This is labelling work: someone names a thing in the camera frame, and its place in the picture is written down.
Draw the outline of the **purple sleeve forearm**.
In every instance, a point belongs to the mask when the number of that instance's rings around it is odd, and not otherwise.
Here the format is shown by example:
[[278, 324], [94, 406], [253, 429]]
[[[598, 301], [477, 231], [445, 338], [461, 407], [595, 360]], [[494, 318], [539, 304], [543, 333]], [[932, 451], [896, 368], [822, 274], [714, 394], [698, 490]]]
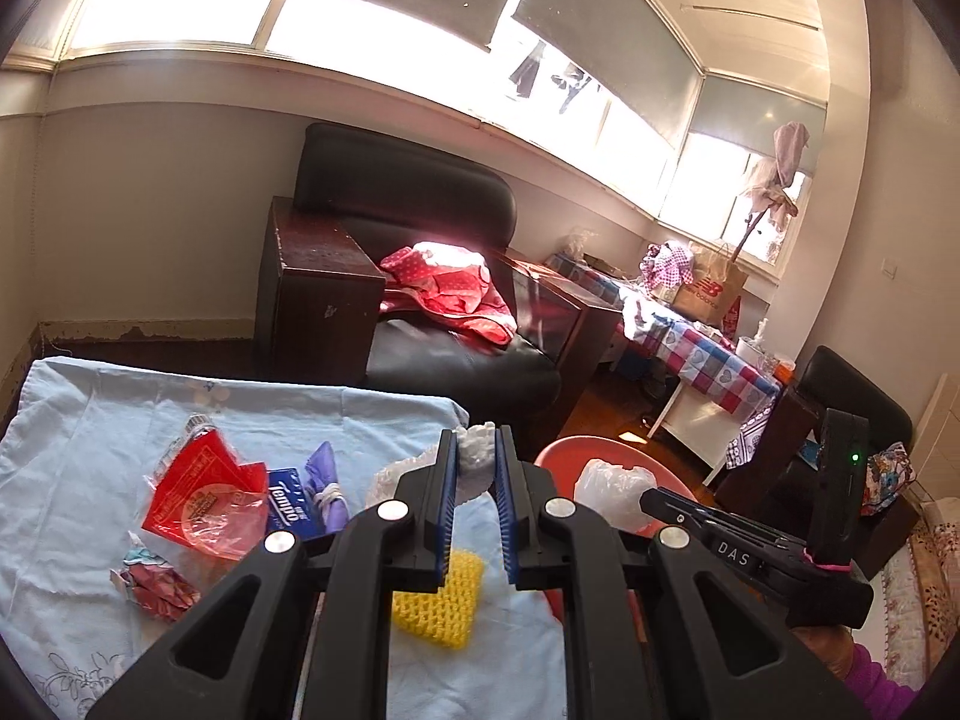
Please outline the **purple sleeve forearm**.
[[916, 697], [914, 689], [892, 681], [843, 626], [792, 628], [791, 632], [861, 700], [875, 720], [900, 718]]

